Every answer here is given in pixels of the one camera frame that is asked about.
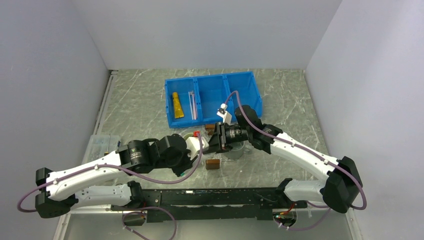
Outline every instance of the gray marble surface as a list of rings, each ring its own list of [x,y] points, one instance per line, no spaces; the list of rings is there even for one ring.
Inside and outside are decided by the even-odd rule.
[[[103,134],[131,140],[160,139],[174,133],[201,130],[202,126],[168,127],[165,112],[164,80],[190,76],[253,71],[263,101],[263,123],[272,124],[299,142],[327,154],[311,96],[300,69],[130,69],[120,70],[106,112]],[[223,160],[219,170],[206,170],[202,164],[186,181],[162,185],[136,177],[123,177],[113,183],[136,180],[143,188],[243,188],[276,187],[285,178],[312,180],[312,175],[289,160],[259,150],[245,153],[235,161],[222,154],[204,156]],[[155,169],[151,178],[178,179],[170,169]]]

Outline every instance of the purple cable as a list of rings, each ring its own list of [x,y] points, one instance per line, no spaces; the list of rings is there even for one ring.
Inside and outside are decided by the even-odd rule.
[[[175,181],[161,181],[161,180],[156,180],[156,179],[153,179],[153,178],[150,178],[150,177],[147,177],[147,176],[144,176],[144,175],[141,175],[141,174],[138,174],[138,173],[136,173],[136,172],[134,172],[134,171],[131,171],[131,170],[128,170],[128,169],[126,169],[126,168],[123,168],[123,167],[121,167],[121,166],[116,166],[116,165],[110,165],[110,164],[100,164],[100,165],[98,165],[98,168],[100,169],[100,168],[113,168],[113,169],[118,169],[118,170],[121,170],[121,171],[123,171],[123,172],[125,172],[125,173],[127,173],[127,174],[130,174],[130,175],[134,175],[134,176],[136,176],[136,177],[139,177],[139,178],[141,178],[141,179],[144,179],[144,180],[147,180],[147,181],[150,181],[150,182],[153,182],[153,183],[157,183],[157,184],[178,184],[178,183],[181,183],[182,181],[184,181],[184,180],[186,180],[186,179],[188,179],[191,175],[193,175],[193,173],[195,172],[195,170],[198,168],[198,166],[199,166],[199,164],[200,164],[200,162],[201,162],[201,158],[202,158],[202,155],[203,155],[203,143],[202,143],[202,136],[200,135],[200,133],[198,134],[198,139],[199,139],[199,144],[200,144],[200,151],[199,151],[199,155],[198,155],[198,157],[197,157],[197,164],[196,164],[196,166],[194,166],[194,168],[186,175],[186,176],[184,176],[183,178],[181,178],[181,179],[178,179],[178,180],[175,180]],[[56,179],[56,181],[57,182],[60,182],[60,181],[63,181],[63,180],[65,180],[65,179],[68,179],[68,178],[71,178],[71,177],[74,177],[74,176],[76,176],[76,175],[79,175],[79,174],[82,174],[82,173],[85,173],[85,172],[87,172],[87,171],[90,171],[90,170],[93,170],[93,169],[95,169],[95,166],[90,166],[90,167],[87,167],[87,168],[84,168],[84,169],[81,169],[81,170],[79,170],[79,171],[76,171],[76,172],[73,172],[73,173],[70,173],[70,174],[68,174],[68,175],[66,175],[66,176],[63,176],[63,177],[59,177],[59,178],[57,178]],[[23,212],[23,213],[34,213],[34,212],[37,212],[37,210],[36,209],[24,209],[24,208],[22,208],[22,202],[29,196],[29,195],[31,195],[32,193],[34,193],[34,192],[36,192],[36,191],[38,191],[38,190],[40,190],[40,189],[42,189],[42,188],[45,188],[45,187],[47,187],[47,186],[50,186],[50,185],[52,185],[53,184],[53,181],[49,181],[49,182],[46,182],[46,183],[44,183],[44,184],[41,184],[40,186],[38,186],[38,187],[36,187],[36,188],[34,188],[33,190],[31,190],[30,192],[28,192],[27,194],[25,194],[23,197],[21,197],[20,199],[19,199],[19,201],[17,202],[17,209],[18,209],[18,211],[20,211],[20,212]]]
[[[289,231],[307,231],[307,230],[311,230],[311,229],[315,228],[316,226],[318,226],[327,217],[327,215],[330,213],[330,211],[331,211],[331,208],[329,208],[327,211],[325,211],[324,215],[322,215],[322,217],[318,221],[316,221],[314,224],[312,224],[310,226],[302,227],[302,228],[292,228],[292,227],[287,228],[286,227],[286,229],[289,230]],[[278,226],[280,226],[280,223],[277,222],[277,220],[275,218],[274,218],[274,222]]]
[[[306,201],[307,202],[307,204],[309,204],[309,205],[311,205],[312,207],[314,207],[314,208],[317,208],[317,209],[326,209],[326,208],[328,208],[329,206],[325,206],[325,205],[315,205],[315,204],[313,204],[312,202],[310,202],[310,201]]]
[[[245,113],[245,111],[243,110],[243,107],[242,107],[242,102],[240,101],[240,96],[239,96],[239,92],[237,91],[237,90],[235,90],[235,91],[233,91],[228,97],[227,97],[227,99],[225,100],[225,104],[227,104],[228,103],[228,101],[230,100],[230,98],[231,98],[231,96],[232,95],[234,95],[235,94],[235,96],[236,96],[236,98],[237,98],[237,103],[238,103],[238,106],[240,107],[240,111],[241,111],[241,114],[243,115],[243,117],[244,117],[244,119],[246,119],[246,122],[253,128],[253,129],[255,129],[256,131],[258,131],[259,133],[261,133],[261,134],[263,134],[263,135],[265,135],[265,136],[267,136],[267,137],[270,137],[270,138],[273,138],[273,139],[276,139],[276,140],[279,140],[279,141],[281,141],[281,142],[283,142],[283,143],[287,143],[287,144],[293,144],[291,141],[289,141],[289,140],[286,140],[286,139],[282,139],[282,138],[280,138],[280,137],[277,137],[277,136],[274,136],[274,135],[271,135],[271,134],[269,134],[269,133],[267,133],[267,132],[264,132],[264,131],[262,131],[262,130],[260,130],[259,128],[257,128],[251,121],[250,121],[250,119],[248,118],[248,116],[246,115],[246,113]],[[306,151],[306,152],[308,152],[308,153],[310,153],[310,154],[312,154],[312,155],[314,155],[315,157],[317,157],[318,159],[320,159],[321,161],[324,161],[325,160],[325,158],[324,157],[322,157],[322,156],[320,156],[318,153],[316,153],[316,152],[314,152],[314,151],[312,151],[311,149],[309,149],[309,148],[307,148],[307,147],[304,147],[304,146],[302,146],[302,145],[299,145],[299,144],[294,144],[294,147],[297,147],[297,148],[299,148],[299,149],[302,149],[302,150],[304,150],[304,151]],[[356,210],[364,210],[365,208],[367,208],[367,199],[366,199],[366,197],[365,197],[365,193],[364,193],[364,190],[362,189],[362,187],[361,187],[361,185],[359,184],[359,182],[358,182],[358,180],[354,177],[354,176],[352,176],[352,174],[350,174],[348,171],[346,171],[346,170],[344,170],[343,168],[341,168],[340,166],[338,166],[338,165],[336,165],[336,164],[334,164],[334,163],[332,163],[332,162],[328,162],[328,165],[330,165],[330,166],[332,166],[333,168],[335,168],[335,169],[337,169],[337,170],[339,170],[340,172],[342,172],[342,173],[344,173],[345,175],[347,175],[354,183],[355,183],[355,185],[356,185],[356,187],[359,189],[359,192],[360,192],[360,195],[361,195],[361,197],[362,197],[362,206],[351,206],[353,209],[356,209]]]
[[[177,221],[175,220],[174,216],[173,216],[173,215],[172,215],[169,211],[167,211],[166,209],[163,209],[163,208],[161,208],[161,207],[158,207],[158,206],[147,206],[147,207],[143,207],[143,208],[131,209],[131,210],[137,210],[137,211],[129,212],[129,213],[125,214],[125,215],[122,217],[122,225],[123,225],[123,227],[124,227],[126,230],[130,231],[131,233],[133,233],[133,234],[135,234],[135,235],[139,236],[140,238],[142,238],[142,239],[144,239],[144,240],[150,240],[150,239],[148,239],[147,237],[145,237],[145,236],[141,235],[138,231],[135,231],[135,230],[133,230],[132,228],[130,228],[130,227],[128,227],[128,226],[126,226],[126,225],[125,225],[125,218],[126,218],[127,216],[129,216],[129,215],[142,215],[142,216],[144,216],[144,214],[143,214],[142,212],[139,212],[139,211],[145,211],[145,210],[150,210],[150,209],[160,210],[160,211],[162,211],[162,212],[164,212],[164,213],[168,214],[168,216],[172,219],[172,221],[173,221],[173,225],[174,225],[174,228],[173,228],[172,236],[169,238],[169,240],[172,240],[172,239],[175,237],[175,234],[177,233]]]

